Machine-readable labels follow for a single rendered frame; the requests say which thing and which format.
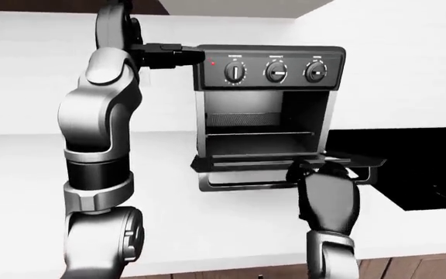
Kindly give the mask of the mesh oven basket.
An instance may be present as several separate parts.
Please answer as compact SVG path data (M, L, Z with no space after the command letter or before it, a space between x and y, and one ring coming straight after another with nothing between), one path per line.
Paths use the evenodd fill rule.
M205 120L210 127L277 126L280 113L207 113Z

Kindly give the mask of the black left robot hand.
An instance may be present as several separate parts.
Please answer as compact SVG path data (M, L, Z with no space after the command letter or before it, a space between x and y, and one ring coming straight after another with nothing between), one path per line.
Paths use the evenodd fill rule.
M178 43L147 43L142 45L142 67L174 69L197 65L205 60L205 52L193 46Z

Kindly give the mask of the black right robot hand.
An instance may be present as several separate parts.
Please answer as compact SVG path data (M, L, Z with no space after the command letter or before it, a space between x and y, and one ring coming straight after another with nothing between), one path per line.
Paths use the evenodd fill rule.
M328 177L355 183L355 179L349 176L342 164L332 161L325 161L318 169L314 169L314 165L307 160L295 160L286 172L286 182L294 183L299 188L307 185L307 182L312 181L313 178Z

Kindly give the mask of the black knob with horizontal pointer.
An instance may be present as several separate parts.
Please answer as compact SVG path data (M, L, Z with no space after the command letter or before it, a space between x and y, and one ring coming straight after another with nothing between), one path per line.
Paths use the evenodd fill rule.
M266 68L265 76L272 83L281 83L287 75L287 67L284 62L272 62Z
M327 73L328 68L326 67L326 65L323 62L316 60L307 64L304 72L304 77L310 83L318 83L319 81L322 81L323 78L325 78Z

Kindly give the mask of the toaster oven door with handle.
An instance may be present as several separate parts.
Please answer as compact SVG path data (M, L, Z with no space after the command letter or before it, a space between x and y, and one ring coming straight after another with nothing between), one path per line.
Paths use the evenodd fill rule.
M287 189L296 187L286 181L287 169L296 160L308 162L315 170L328 161L341 164L357 175L353 178L357 185L376 183L378 168L386 162L379 157L330 152L227 160L195 157L191 167L202 192Z

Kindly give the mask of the black toaster oven body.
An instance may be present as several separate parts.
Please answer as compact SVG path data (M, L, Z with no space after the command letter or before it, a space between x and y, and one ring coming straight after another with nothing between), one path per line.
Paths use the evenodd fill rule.
M345 66L346 50L339 46L201 46L205 62L193 68L196 96L197 155L222 160L299 156L323 153L335 99ZM319 60L328 68L322 81L304 77L307 64ZM224 69L243 62L245 78L237 84L225 79ZM265 76L272 62L284 62L286 78L272 83ZM280 113L277 126L210 127L214 113ZM313 132L314 136L206 136L210 133Z

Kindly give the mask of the black knob with vertical pointer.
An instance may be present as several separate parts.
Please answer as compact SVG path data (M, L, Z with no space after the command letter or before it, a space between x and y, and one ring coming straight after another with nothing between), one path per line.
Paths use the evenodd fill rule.
M245 78L245 65L243 62L230 62L224 69L224 75L226 81L229 83L240 83Z

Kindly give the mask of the dark brown upper cabinet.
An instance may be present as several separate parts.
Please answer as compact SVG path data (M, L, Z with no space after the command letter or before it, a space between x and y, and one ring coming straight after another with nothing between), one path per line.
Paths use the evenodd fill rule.
M108 0L0 0L0 11L97 13ZM168 16L160 0L132 0L134 15Z

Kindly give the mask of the black cooktop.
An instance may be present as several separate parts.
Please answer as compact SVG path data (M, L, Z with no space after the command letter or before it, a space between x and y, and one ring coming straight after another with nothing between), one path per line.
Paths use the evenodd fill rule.
M446 209L446 127L333 129L327 150L383 160L372 186L404 211Z

